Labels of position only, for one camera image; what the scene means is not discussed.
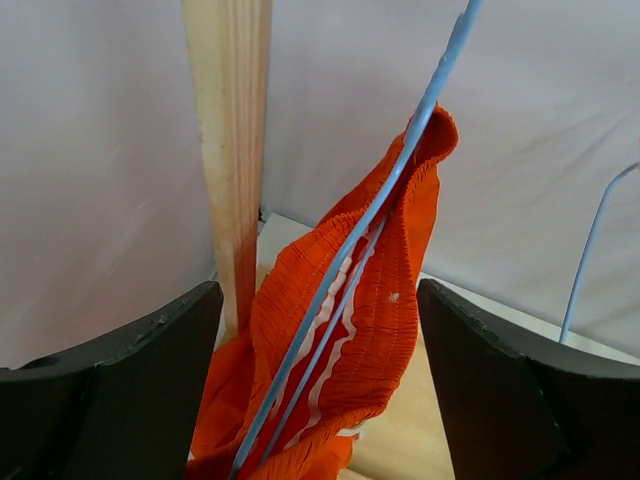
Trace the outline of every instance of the white wall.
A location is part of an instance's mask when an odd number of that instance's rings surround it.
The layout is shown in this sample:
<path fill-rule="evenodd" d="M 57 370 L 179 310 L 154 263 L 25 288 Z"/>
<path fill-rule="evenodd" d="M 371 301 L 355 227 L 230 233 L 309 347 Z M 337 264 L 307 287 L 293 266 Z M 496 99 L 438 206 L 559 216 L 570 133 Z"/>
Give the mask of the white wall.
<path fill-rule="evenodd" d="M 175 0 L 0 2 L 0 366 L 162 306 L 213 266 Z"/>
<path fill-rule="evenodd" d="M 275 0 L 263 201 L 307 225 L 406 124 L 466 0 Z M 640 2 L 486 0 L 441 98 L 424 270 L 560 323 L 606 184 L 638 159 Z M 616 191 L 575 331 L 640 355 L 640 178 Z"/>

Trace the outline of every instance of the thin blue wire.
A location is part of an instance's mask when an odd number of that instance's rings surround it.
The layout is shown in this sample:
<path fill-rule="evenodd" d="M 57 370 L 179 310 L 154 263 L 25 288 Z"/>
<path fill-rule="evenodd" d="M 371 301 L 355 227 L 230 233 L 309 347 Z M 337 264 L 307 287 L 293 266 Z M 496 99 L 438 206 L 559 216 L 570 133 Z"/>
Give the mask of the thin blue wire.
<path fill-rule="evenodd" d="M 593 248 L 593 240 L 595 239 L 595 234 L 598 229 L 598 224 L 600 223 L 600 219 L 602 217 L 602 213 L 607 206 L 607 201 L 609 199 L 609 194 L 613 191 L 615 186 L 626 177 L 629 173 L 631 173 L 635 169 L 640 169 L 640 163 L 634 163 L 633 165 L 628 166 L 622 172 L 614 177 L 607 188 L 604 189 L 604 193 L 602 194 L 602 198 L 600 199 L 600 204 L 598 205 L 598 210 L 596 211 L 596 215 L 593 217 L 593 223 L 591 224 L 591 229 L 589 230 L 589 235 L 587 235 L 587 241 L 584 245 L 584 250 L 582 251 L 582 257 L 580 258 L 580 263 L 578 264 L 578 270 L 576 272 L 576 278 L 573 281 L 573 286 L 571 287 L 571 295 L 569 296 L 569 303 L 567 304 L 567 310 L 564 314 L 564 320 L 562 322 L 562 330 L 560 331 L 560 339 L 558 340 L 560 343 L 567 343 L 567 337 L 569 335 L 569 329 L 571 328 L 571 323 L 573 322 L 573 315 L 575 313 L 576 302 L 578 300 L 578 294 L 580 293 L 580 287 L 582 286 L 582 279 L 584 277 L 584 267 L 587 264 L 587 260 L 591 256 L 591 249 Z"/>
<path fill-rule="evenodd" d="M 340 316 L 344 311 L 347 301 L 353 295 L 356 285 L 360 281 L 362 272 L 364 272 L 364 267 L 367 261 L 369 260 L 369 257 L 371 257 L 371 255 L 373 254 L 373 249 L 376 243 L 378 243 L 378 239 L 380 238 L 380 234 L 382 233 L 382 229 L 384 228 L 384 225 L 386 222 L 387 222 L 387 217 L 385 217 L 384 220 L 381 222 L 380 226 L 376 230 L 376 233 L 373 239 L 371 240 L 369 245 L 367 245 L 367 249 L 365 250 L 364 256 L 362 257 L 362 261 L 360 262 L 360 264 L 358 265 L 358 268 L 354 272 L 352 281 L 351 283 L 349 283 L 347 290 L 345 291 L 344 295 L 342 296 L 342 299 L 340 300 L 340 303 L 338 304 L 338 309 L 333 314 L 333 317 L 331 317 L 331 320 L 329 321 L 329 325 L 327 326 L 327 330 L 322 336 L 322 339 L 320 340 L 320 343 L 318 344 L 318 347 L 314 352 L 313 357 L 311 357 L 311 361 L 309 362 L 309 365 L 307 366 L 307 369 L 305 370 L 304 375 L 302 375 L 302 379 L 300 380 L 300 383 L 298 384 L 296 391 L 293 393 L 291 400 L 289 400 L 289 403 L 287 404 L 287 409 L 282 415 L 282 418 L 278 423 L 278 427 L 276 428 L 273 436 L 271 437 L 271 440 L 269 441 L 269 445 L 267 445 L 267 449 L 264 451 L 262 458 L 260 459 L 260 465 L 262 465 L 265 462 L 265 460 L 269 458 L 269 455 L 271 454 L 273 447 L 275 447 L 275 444 L 278 441 L 278 438 L 280 438 L 280 434 L 282 433 L 284 426 L 287 424 L 287 420 L 291 416 L 293 407 L 295 407 L 296 403 L 298 402 L 298 398 L 300 398 L 300 395 L 302 394 L 302 390 L 304 389 L 305 385 L 309 381 L 309 377 L 311 376 L 313 369 L 318 364 L 320 355 L 322 355 L 322 352 L 327 346 L 327 343 L 329 341 L 329 338 L 331 337 L 331 334 L 333 333 L 333 330 L 336 328 L 336 325 L 338 324 L 338 320 L 340 319 Z"/>
<path fill-rule="evenodd" d="M 384 184 L 380 188 L 380 191 L 375 196 L 375 198 L 371 202 L 371 205 L 364 213 L 360 221 L 358 221 L 353 231 L 347 236 L 346 240 L 336 253 L 333 261 L 329 265 L 327 273 L 322 278 L 318 290 L 316 291 L 316 294 L 311 301 L 311 305 L 309 306 L 309 309 L 303 317 L 296 334 L 291 340 L 289 349 L 282 359 L 282 363 L 280 364 L 280 367 L 278 368 L 278 371 L 273 378 L 271 386 L 269 387 L 269 390 L 267 391 L 267 394 L 265 395 L 265 398 L 260 405 L 256 416 L 249 426 L 247 435 L 243 439 L 240 448 L 236 453 L 236 456 L 233 460 L 233 465 L 231 467 L 229 480 L 234 480 L 236 478 L 236 475 L 242 468 L 242 465 L 244 465 L 244 462 L 247 459 L 247 456 L 249 455 L 249 452 L 251 451 L 251 448 L 258 436 L 258 433 L 260 432 L 260 429 L 262 428 L 262 425 L 264 424 L 264 421 L 269 414 L 269 410 L 271 409 L 271 406 L 273 405 L 278 392 L 282 388 L 282 385 L 284 384 L 287 375 L 289 374 L 293 366 L 295 356 L 298 353 L 298 350 L 300 349 L 300 346 L 302 345 L 307 332 L 309 331 L 309 327 L 313 322 L 313 318 L 322 305 L 322 302 L 324 301 L 324 298 L 329 290 L 329 286 L 337 275 L 342 262 L 349 254 L 349 252 L 353 249 L 355 243 L 362 236 L 375 215 L 378 213 L 378 211 L 380 211 L 380 208 L 382 207 L 394 185 L 398 181 L 398 178 L 400 178 L 400 175 L 407 165 L 411 154 L 415 150 L 416 145 L 418 144 L 418 141 L 420 140 L 420 137 L 422 136 L 422 133 L 424 132 L 424 129 L 426 128 L 427 123 L 431 118 L 431 114 L 433 113 L 433 109 L 435 108 L 438 96 L 442 91 L 442 87 L 449 77 L 456 59 L 458 58 L 458 55 L 469 36 L 473 21 L 478 14 L 482 1 L 483 0 L 469 0 L 466 10 L 456 20 L 453 31 L 451 32 L 451 37 L 449 38 L 449 43 L 447 44 L 447 48 L 440 58 L 440 61 L 438 62 L 438 66 L 433 73 L 433 76 L 431 77 L 431 81 L 429 82 L 429 85 L 427 86 L 427 89 L 425 90 L 424 95 L 414 113 L 413 120 L 411 121 L 411 124 L 407 129 L 404 138 L 404 148 L 402 149 L 402 152 L 400 152 L 398 160 L 393 166 L 389 177 L 384 182 Z"/>

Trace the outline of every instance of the orange garment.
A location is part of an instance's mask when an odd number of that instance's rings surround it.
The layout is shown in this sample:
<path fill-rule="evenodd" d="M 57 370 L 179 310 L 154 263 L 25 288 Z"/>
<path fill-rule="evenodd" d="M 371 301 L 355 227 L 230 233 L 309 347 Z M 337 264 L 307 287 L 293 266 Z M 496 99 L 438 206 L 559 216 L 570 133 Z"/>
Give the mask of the orange garment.
<path fill-rule="evenodd" d="M 283 398 L 272 408 L 239 478 L 333 480 L 349 464 L 353 448 L 353 437 L 339 436 L 341 430 L 385 409 L 416 345 L 415 286 L 436 219 L 436 165 L 457 141 L 453 119 L 437 106 L 393 198 L 385 205 L 384 213 L 392 210 L 353 301 L 345 308 L 343 316 L 348 319 L 333 332 L 280 441 L 258 468 L 266 442 L 313 349 L 306 357 L 300 354 L 304 358 L 289 375 Z M 280 253 L 254 299 L 249 328 L 213 355 L 186 479 L 227 478 L 240 442 L 324 273 L 389 175 L 402 147 L 400 135 L 373 171 L 312 232 Z M 347 278 L 365 243 L 359 242 L 351 266 L 345 265 Z M 327 308 L 337 305 L 344 285 L 341 289 L 335 288 L 332 301 L 327 298 Z M 310 345 L 315 346 L 325 330 L 326 322 L 320 323 Z"/>

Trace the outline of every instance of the wooden frame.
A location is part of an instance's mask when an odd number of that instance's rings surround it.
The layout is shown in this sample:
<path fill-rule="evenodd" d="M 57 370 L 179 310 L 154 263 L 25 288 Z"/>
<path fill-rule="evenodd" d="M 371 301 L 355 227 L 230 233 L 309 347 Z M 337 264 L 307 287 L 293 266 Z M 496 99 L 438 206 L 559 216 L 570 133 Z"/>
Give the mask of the wooden frame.
<path fill-rule="evenodd" d="M 183 0 L 226 336 L 256 285 L 271 0 Z"/>

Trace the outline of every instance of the wooden beam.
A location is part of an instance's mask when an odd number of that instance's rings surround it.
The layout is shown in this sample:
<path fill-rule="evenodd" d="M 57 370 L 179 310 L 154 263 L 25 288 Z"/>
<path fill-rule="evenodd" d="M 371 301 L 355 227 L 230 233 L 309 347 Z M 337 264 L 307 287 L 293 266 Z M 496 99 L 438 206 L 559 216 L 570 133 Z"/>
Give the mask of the wooden beam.
<path fill-rule="evenodd" d="M 227 337 L 248 322 L 271 0 L 183 0 Z"/>

